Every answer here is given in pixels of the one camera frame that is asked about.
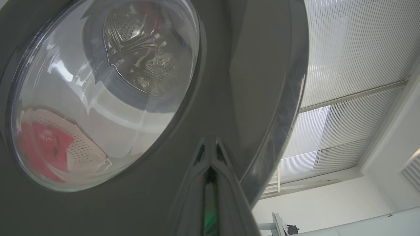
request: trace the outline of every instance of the black object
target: black object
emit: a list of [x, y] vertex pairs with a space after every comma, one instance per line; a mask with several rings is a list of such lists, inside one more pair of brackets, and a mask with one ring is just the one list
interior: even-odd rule
[[[181, 108], [144, 158], [113, 179], [74, 193], [41, 188], [20, 169], [10, 142], [9, 116], [13, 78], [28, 45], [49, 19], [74, 1], [9, 0], [4, 5], [0, 235], [171, 234], [167, 224], [171, 206], [204, 136], [223, 142], [230, 170], [249, 206], [256, 203], [284, 151], [299, 108], [309, 49], [305, 4], [192, 2], [201, 20], [200, 52]], [[209, 183], [214, 183], [213, 176], [207, 173]]]
[[296, 226], [287, 225], [287, 233], [290, 234], [298, 234], [298, 229]]

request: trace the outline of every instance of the wall vent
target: wall vent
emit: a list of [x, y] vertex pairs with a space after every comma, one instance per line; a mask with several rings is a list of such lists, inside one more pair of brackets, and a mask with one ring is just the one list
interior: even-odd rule
[[417, 155], [402, 171], [410, 183], [420, 191], [420, 155]]

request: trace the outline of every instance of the white perforated liner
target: white perforated liner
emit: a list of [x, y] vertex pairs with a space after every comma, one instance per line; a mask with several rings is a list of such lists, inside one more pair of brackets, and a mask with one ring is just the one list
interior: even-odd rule
[[[79, 177], [81, 177], [80, 175], [91, 176], [105, 171], [111, 165], [105, 153], [87, 138], [78, 126], [50, 111], [28, 109], [21, 115], [21, 123], [23, 122], [37, 122], [44, 126], [52, 126], [73, 137], [73, 142], [67, 148], [67, 167], [70, 174], [77, 174]], [[50, 168], [54, 173], [63, 177], [64, 181], [69, 178], [68, 174], [54, 170], [51, 166]]]

